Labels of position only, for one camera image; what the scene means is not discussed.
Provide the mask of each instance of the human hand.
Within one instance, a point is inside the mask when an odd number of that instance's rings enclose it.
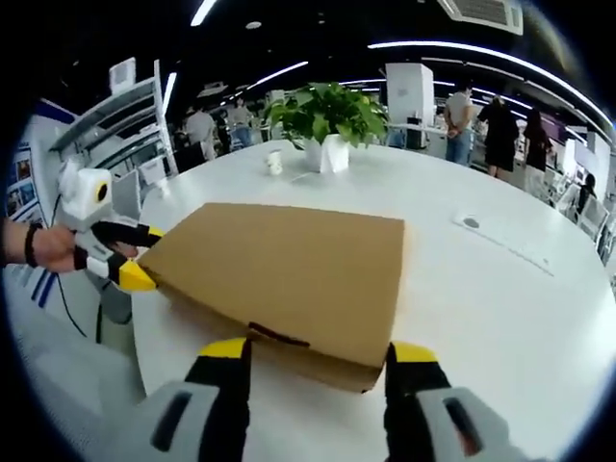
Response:
[[[75,236],[67,227],[57,224],[39,229],[33,237],[32,248],[41,267],[52,272],[75,271]],[[127,258],[135,258],[138,254],[137,249],[128,244],[115,243],[110,248]]]

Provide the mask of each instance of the white round table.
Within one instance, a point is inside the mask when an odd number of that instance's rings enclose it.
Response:
[[[283,150],[278,177],[265,165],[275,147]],[[394,339],[433,349],[451,384],[503,416],[527,455],[557,457],[600,402],[616,352],[607,275],[590,240],[524,192],[381,146],[353,150],[348,171],[310,173],[289,143],[270,141],[165,180],[146,197],[141,221],[167,231],[210,201],[404,218],[411,244]],[[465,217],[479,228],[461,224]],[[158,292],[133,294],[133,314],[148,394],[182,380],[216,339]],[[250,407],[245,460],[387,455],[383,374],[360,396],[253,361]]]

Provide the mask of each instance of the cardboard box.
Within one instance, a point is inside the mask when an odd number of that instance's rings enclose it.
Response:
[[[404,222],[209,203],[140,259],[160,290],[224,336],[345,390],[369,390],[390,342]]]

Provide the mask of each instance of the air conditioner vent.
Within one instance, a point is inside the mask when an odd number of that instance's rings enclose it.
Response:
[[[454,21],[494,27],[521,36],[522,7],[518,0],[438,0]]]

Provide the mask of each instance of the small white cup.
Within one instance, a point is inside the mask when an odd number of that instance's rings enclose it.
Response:
[[[271,153],[268,154],[266,164],[268,165],[270,175],[276,176],[282,173],[282,160],[280,159],[280,149],[271,151]]]

